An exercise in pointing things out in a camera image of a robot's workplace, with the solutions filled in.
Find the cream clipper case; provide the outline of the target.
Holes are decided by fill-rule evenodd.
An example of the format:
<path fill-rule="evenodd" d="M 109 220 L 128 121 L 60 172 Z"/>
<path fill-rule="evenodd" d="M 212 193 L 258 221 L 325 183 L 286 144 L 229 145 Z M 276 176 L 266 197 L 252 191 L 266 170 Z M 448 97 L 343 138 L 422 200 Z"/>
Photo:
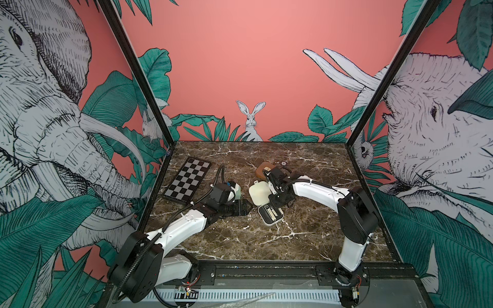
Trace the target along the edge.
<path fill-rule="evenodd" d="M 255 181 L 254 184 L 249 187 L 249 195 L 253 204 L 258 208 L 258 213 L 264 224 L 272 226 L 283 220 L 283 211 L 275 208 L 269 199 L 273 193 L 267 182 Z"/>

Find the brown clipper case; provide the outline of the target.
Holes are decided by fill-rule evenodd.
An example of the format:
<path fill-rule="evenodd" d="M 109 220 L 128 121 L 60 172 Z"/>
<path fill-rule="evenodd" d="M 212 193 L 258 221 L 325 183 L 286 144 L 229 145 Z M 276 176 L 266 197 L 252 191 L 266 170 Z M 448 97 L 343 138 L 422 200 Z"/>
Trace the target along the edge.
<path fill-rule="evenodd" d="M 273 168 L 276 166 L 268 161 L 262 162 L 257 169 L 255 170 L 255 175 L 258 177 L 260 180 L 266 180 L 266 176 L 264 175 L 264 172 L 270 172 Z"/>

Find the mint green clipper case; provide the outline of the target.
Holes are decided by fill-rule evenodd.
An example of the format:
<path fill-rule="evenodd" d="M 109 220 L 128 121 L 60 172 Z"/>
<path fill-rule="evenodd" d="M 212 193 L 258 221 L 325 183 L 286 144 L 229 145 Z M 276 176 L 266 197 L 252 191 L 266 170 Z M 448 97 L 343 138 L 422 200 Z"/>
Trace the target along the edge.
<path fill-rule="evenodd" d="M 227 182 L 229 187 L 235 187 L 236 188 L 236 192 L 237 192 L 237 196 L 236 196 L 236 200 L 239 200 L 241 198 L 241 186 L 239 184 L 237 184 L 236 182 L 234 181 L 229 181 Z"/>

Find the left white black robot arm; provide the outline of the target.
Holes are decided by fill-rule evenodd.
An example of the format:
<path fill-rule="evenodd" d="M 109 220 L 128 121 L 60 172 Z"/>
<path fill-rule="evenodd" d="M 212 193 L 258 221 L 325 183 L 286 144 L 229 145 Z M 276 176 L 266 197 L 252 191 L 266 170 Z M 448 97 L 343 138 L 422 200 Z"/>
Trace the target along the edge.
<path fill-rule="evenodd" d="M 174 212 L 163 227 L 148 233 L 136 231 L 127 238 L 108 273 L 115 287 L 111 304 L 124 299 L 138 303 L 149 293 L 155 293 L 159 284 L 186 278 L 193 261 L 185 255 L 168 254 L 219 219 L 250 213 L 254 205 L 242 197 L 236 182 L 224 181 L 224 169 L 218 169 L 208 192 Z"/>

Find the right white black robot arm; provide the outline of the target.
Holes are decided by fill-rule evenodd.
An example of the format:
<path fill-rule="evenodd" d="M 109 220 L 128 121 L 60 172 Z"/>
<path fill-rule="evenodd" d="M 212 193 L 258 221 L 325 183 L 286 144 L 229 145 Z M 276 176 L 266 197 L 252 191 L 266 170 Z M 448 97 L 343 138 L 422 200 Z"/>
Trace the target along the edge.
<path fill-rule="evenodd" d="M 303 197 L 334 210 L 344 235 L 335 270 L 354 274 L 362 264 L 363 254 L 380 217 L 370 196 L 361 187 L 345 189 L 313 180 L 305 175 L 285 173 L 281 168 L 263 169 L 272 191 L 270 201 L 276 208 Z"/>

